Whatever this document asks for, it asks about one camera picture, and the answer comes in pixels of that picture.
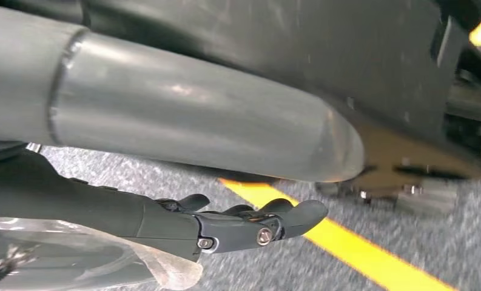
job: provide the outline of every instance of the screw head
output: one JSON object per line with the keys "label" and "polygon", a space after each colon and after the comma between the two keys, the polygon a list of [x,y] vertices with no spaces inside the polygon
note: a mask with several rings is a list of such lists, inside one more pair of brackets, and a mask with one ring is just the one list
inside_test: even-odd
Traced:
{"label": "screw head", "polygon": [[197,246],[201,249],[209,249],[214,245],[214,241],[211,238],[200,238],[197,240]]}
{"label": "screw head", "polygon": [[272,241],[272,231],[267,227],[263,227],[258,231],[257,243],[266,246]]}

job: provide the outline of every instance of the floor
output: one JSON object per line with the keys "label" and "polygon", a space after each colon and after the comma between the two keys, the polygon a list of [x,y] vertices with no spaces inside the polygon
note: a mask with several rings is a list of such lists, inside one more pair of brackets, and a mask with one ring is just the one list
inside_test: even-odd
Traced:
{"label": "floor", "polygon": [[[203,193],[212,200],[208,207],[212,210],[246,203],[220,183],[216,173],[199,167],[71,148],[48,147],[42,154],[62,175],[95,185],[152,198]],[[328,198],[319,195],[307,182],[276,181],[272,186],[300,201],[324,202],[331,220],[452,288],[481,291],[481,181],[461,185],[456,211],[441,217],[408,215]],[[204,275],[190,289],[193,291],[384,290],[302,237],[257,250],[203,255],[200,263]],[[387,276],[406,274],[388,269]],[[145,284],[138,289],[153,287]]]}

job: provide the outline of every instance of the plastic wrap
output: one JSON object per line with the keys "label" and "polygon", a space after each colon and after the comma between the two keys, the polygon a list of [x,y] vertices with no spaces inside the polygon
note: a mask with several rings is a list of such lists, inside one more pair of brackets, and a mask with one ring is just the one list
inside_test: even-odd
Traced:
{"label": "plastic wrap", "polygon": [[3,280],[4,290],[81,290],[148,281],[185,290],[203,271],[192,261],[60,220],[0,218],[0,256],[12,243],[38,246],[38,259]]}

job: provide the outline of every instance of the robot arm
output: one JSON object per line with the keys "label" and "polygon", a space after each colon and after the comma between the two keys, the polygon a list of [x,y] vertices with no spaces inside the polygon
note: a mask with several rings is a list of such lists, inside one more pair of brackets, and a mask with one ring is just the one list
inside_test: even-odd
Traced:
{"label": "robot arm", "polygon": [[352,178],[363,162],[355,130],[312,95],[0,8],[0,217],[60,219],[196,260],[301,235],[326,215],[318,201],[197,213],[202,195],[110,196],[24,142],[312,181]]}

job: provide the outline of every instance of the metal pipe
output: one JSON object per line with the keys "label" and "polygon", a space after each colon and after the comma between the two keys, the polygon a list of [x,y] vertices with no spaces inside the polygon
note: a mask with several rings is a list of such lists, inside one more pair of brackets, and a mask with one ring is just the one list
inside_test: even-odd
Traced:
{"label": "metal pipe", "polygon": [[353,178],[354,128],[308,93],[0,8],[0,141],[308,181]]}

